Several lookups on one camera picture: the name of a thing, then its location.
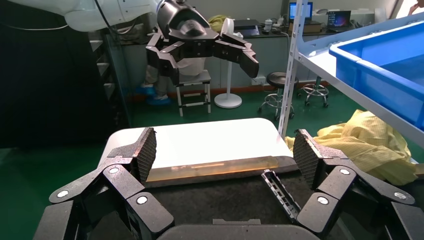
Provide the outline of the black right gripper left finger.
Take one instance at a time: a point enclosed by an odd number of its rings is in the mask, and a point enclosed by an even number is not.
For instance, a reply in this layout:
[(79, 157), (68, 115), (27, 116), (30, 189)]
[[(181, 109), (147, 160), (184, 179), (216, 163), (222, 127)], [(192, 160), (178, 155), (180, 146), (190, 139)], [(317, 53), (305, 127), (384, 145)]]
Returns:
[(131, 144), (113, 148), (102, 163), (50, 196), (51, 206), (69, 215), (65, 234), (87, 239), (101, 219), (115, 213), (137, 240), (156, 240), (174, 217), (145, 186), (156, 159), (156, 131), (145, 128)]

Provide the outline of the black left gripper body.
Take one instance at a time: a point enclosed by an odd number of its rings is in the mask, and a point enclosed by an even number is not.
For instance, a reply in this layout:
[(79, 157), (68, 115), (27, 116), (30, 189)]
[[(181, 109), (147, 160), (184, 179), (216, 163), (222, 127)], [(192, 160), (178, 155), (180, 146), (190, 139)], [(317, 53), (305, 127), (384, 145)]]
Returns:
[(219, 34), (184, 0), (161, 0), (156, 8), (157, 25), (175, 60), (214, 55)]

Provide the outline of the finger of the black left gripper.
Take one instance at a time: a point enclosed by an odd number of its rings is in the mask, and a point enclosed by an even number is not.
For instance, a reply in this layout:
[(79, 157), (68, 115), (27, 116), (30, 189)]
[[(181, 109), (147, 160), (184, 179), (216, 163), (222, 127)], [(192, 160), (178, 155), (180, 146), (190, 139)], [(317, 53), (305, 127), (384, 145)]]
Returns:
[(174, 86), (180, 84), (175, 56), (179, 58), (185, 40), (183, 33), (170, 33), (168, 38), (162, 33), (153, 33), (145, 47), (148, 65), (156, 68), (160, 76), (170, 78)]
[(252, 45), (233, 34), (222, 33), (218, 37), (213, 45), (213, 56), (239, 64), (250, 78), (256, 78), (258, 75), (259, 62)]

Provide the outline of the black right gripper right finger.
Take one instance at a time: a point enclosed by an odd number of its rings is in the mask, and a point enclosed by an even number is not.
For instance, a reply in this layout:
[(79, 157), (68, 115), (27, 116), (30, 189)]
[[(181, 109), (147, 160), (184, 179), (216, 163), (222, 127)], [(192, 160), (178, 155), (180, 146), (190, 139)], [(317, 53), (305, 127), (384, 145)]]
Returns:
[(293, 158), (314, 191), (296, 217), (301, 227), (325, 238), (347, 213), (380, 238), (415, 237), (415, 198), (408, 192), (360, 170), (305, 129), (296, 131)]

